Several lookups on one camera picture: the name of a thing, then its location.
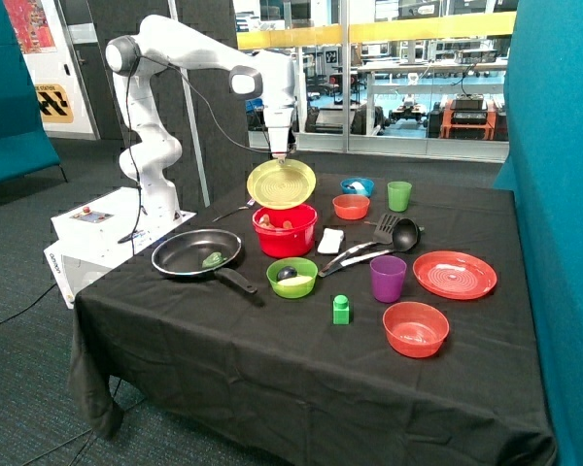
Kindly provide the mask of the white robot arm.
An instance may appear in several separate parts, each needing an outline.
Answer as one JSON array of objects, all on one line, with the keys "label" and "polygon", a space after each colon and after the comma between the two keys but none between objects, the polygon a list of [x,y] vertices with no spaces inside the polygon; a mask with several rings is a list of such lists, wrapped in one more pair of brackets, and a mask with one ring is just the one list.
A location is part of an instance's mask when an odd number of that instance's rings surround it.
[{"label": "white robot arm", "polygon": [[167,68],[226,70],[238,98],[262,100],[270,152],[286,158],[295,107],[289,56],[268,50],[248,55],[158,15],[145,17],[138,34],[110,41],[105,54],[123,120],[140,138],[121,154],[120,167],[139,184],[149,220],[172,222],[181,216],[176,187],[163,171],[179,160],[182,147],[161,122],[151,88],[152,76]]}]

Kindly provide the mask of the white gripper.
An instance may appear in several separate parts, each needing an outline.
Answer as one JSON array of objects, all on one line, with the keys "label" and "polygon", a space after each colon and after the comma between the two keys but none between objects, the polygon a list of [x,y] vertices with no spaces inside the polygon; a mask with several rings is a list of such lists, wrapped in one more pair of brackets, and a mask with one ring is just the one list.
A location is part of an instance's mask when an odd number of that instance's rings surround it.
[{"label": "white gripper", "polygon": [[268,134],[269,148],[272,158],[286,162],[288,152],[295,145],[292,132],[292,117],[294,108],[265,106],[263,117]]}]

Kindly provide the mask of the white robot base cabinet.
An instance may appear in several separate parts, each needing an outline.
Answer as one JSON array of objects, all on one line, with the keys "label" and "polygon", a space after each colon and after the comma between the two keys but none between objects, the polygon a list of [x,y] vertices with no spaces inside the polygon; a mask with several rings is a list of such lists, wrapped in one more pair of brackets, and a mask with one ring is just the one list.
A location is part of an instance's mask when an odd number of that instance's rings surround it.
[{"label": "white robot base cabinet", "polygon": [[51,219],[57,241],[44,250],[66,306],[78,292],[194,217],[171,221],[139,210],[135,188],[121,187]]}]

